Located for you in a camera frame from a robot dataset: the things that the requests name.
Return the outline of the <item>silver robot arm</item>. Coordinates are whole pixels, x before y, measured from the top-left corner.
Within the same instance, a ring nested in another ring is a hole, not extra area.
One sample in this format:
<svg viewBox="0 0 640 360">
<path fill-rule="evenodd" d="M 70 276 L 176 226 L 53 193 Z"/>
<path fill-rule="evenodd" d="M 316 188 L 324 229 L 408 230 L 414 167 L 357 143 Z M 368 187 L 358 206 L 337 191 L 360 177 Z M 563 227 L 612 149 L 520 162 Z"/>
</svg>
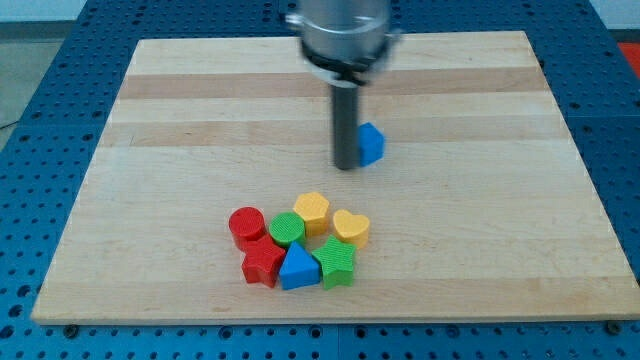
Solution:
<svg viewBox="0 0 640 360">
<path fill-rule="evenodd" d="M 328 84 L 333 164 L 360 165 L 359 92 L 387 67 L 399 34 L 388 0 L 300 0 L 285 15 L 311 73 Z"/>
</svg>

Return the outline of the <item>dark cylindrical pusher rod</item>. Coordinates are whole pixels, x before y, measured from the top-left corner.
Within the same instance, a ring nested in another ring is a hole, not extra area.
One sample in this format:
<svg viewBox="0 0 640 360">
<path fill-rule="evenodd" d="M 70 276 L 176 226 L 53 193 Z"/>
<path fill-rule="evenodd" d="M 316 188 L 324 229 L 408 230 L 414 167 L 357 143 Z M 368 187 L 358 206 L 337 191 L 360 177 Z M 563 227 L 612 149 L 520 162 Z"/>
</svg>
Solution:
<svg viewBox="0 0 640 360">
<path fill-rule="evenodd" d="M 333 160 L 340 170 L 359 165 L 358 88 L 331 87 Z"/>
</svg>

